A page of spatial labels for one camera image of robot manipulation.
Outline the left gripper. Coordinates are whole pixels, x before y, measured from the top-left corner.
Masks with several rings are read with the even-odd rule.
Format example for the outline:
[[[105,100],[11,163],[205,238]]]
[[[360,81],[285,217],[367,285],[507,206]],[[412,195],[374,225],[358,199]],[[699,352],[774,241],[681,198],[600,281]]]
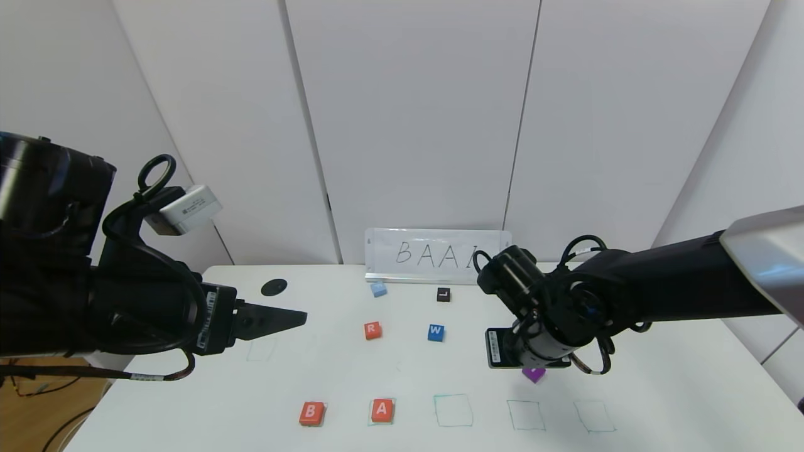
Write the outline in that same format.
[[[186,266],[97,268],[93,336],[107,353],[147,355],[185,347],[215,355],[234,338],[258,340],[307,323],[307,312],[247,303],[236,295],[232,287],[204,283]]]

